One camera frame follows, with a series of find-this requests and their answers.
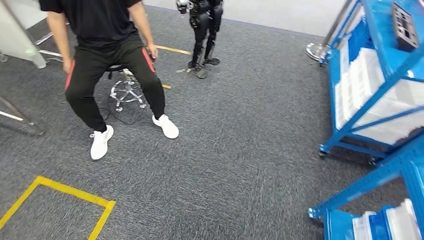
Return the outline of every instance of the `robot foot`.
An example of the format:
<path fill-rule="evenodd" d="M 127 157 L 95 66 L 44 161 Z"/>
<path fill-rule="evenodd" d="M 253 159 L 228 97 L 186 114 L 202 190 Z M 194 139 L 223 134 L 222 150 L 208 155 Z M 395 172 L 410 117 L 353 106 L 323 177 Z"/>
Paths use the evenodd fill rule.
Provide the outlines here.
<path fill-rule="evenodd" d="M 198 68 L 196 70 L 196 77 L 199 79 L 205 79 L 208 76 L 208 72 L 203 68 Z"/>
<path fill-rule="evenodd" d="M 199 79 L 205 79 L 208 76 L 208 72 L 199 64 L 193 66 L 192 62 L 190 61 L 188 63 L 188 68 L 193 69 L 196 77 L 198 77 Z"/>
<path fill-rule="evenodd" d="M 218 65 L 218 64 L 220 64 L 220 63 L 221 63 L 221 61 L 220 61 L 218 58 L 211 57 L 211 58 L 207 58 L 207 59 L 205 59 L 205 60 L 202 62 L 202 65 L 210 64 L 210 65 L 214 65 L 214 66 L 216 66 L 216 65 Z"/>

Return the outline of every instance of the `person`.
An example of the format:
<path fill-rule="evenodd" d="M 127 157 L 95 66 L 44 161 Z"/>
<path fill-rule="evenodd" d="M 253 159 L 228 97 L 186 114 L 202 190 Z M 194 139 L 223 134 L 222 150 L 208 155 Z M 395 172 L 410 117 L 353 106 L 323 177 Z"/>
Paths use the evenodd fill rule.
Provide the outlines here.
<path fill-rule="evenodd" d="M 223 17 L 223 0 L 176 0 L 177 9 L 181 14 L 185 14 L 190 9 L 190 25 L 194 30 L 194 49 L 193 57 L 188 63 L 188 68 L 197 71 L 196 76 L 200 79 L 207 77 L 203 65 L 218 65 L 220 60 L 212 57 L 217 39 L 217 33 L 220 31 L 221 20 Z M 207 38 L 206 48 L 204 50 L 203 43 Z M 204 50 L 204 61 L 201 62 Z"/>
<path fill-rule="evenodd" d="M 165 115 L 164 90 L 146 50 L 147 47 L 154 59 L 158 57 L 141 0 L 39 0 L 39 4 L 40 9 L 47 12 L 48 26 L 63 56 L 63 70 L 67 73 L 66 99 L 73 111 L 94 130 L 90 151 L 93 160 L 107 153 L 108 140 L 114 134 L 93 97 L 97 82 L 112 65 L 122 65 L 134 74 L 150 104 L 153 123 L 162 128 L 166 137 L 178 137 L 178 128 Z M 78 42 L 73 57 L 66 20 Z"/>

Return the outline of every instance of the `stool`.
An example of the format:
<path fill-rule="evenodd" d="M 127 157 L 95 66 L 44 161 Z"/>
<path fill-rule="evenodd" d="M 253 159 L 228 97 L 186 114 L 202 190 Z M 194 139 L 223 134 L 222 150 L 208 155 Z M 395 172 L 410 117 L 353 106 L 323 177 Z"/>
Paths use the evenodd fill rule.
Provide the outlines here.
<path fill-rule="evenodd" d="M 140 84 L 133 87 L 136 83 L 135 81 L 137 81 L 136 78 L 130 71 L 125 73 L 124 70 L 125 68 L 122 65 L 113 65 L 106 69 L 106 72 L 109 72 L 109 79 L 112 79 L 112 73 L 119 73 L 118 81 L 110 90 L 110 97 L 116 100 L 116 111 L 121 112 L 123 110 L 121 103 L 130 103 L 134 101 L 138 101 L 140 103 L 140 108 L 144 109 L 146 104 L 142 100 L 143 92 Z"/>

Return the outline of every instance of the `humanoid robot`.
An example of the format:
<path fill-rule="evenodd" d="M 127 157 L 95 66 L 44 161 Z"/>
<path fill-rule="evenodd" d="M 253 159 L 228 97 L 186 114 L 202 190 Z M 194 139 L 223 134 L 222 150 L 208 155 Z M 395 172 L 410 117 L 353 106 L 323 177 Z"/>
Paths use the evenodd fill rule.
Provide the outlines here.
<path fill-rule="evenodd" d="M 220 64 L 218 58 L 212 57 L 215 48 L 217 33 L 220 31 L 221 19 L 223 16 L 224 0 L 176 0 L 176 6 L 181 14 L 190 10 L 190 25 L 194 30 L 195 44 L 193 57 L 188 63 L 188 68 L 196 71 L 196 76 L 200 79 L 207 77 L 204 65 L 216 66 Z M 204 42 L 209 30 L 206 47 Z"/>

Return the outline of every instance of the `black track pants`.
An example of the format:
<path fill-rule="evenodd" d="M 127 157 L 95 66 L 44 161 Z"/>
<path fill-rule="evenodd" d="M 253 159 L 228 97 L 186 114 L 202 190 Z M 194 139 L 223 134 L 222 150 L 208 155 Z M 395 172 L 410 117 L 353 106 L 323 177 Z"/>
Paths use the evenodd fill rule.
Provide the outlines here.
<path fill-rule="evenodd" d="M 76 47 L 65 95 L 73 111 L 94 131 L 106 129 L 93 97 L 95 86 L 108 67 L 118 64 L 134 74 L 156 119 L 164 114 L 164 90 L 141 39 L 131 37 L 110 51 Z"/>

